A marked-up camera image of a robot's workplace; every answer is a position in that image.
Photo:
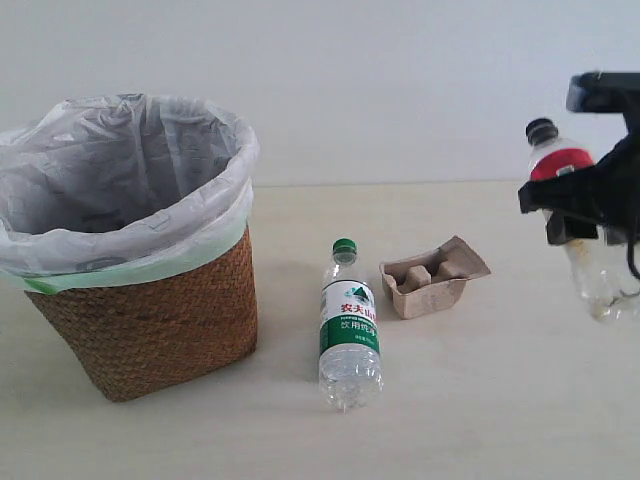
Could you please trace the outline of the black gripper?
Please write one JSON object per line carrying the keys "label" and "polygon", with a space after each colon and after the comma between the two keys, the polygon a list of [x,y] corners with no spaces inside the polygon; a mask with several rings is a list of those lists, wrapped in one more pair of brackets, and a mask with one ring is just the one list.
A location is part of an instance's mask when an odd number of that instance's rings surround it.
{"label": "black gripper", "polygon": [[[632,234],[639,239],[639,111],[623,114],[627,134],[600,160],[605,173],[608,218],[616,213],[622,229],[604,227],[606,245],[622,245]],[[522,214],[537,210],[557,210],[568,215],[591,215],[595,212],[592,187],[595,167],[579,169],[546,180],[527,181],[518,190]],[[546,222],[549,245],[565,245],[574,240],[598,239],[595,224],[552,212]]]}

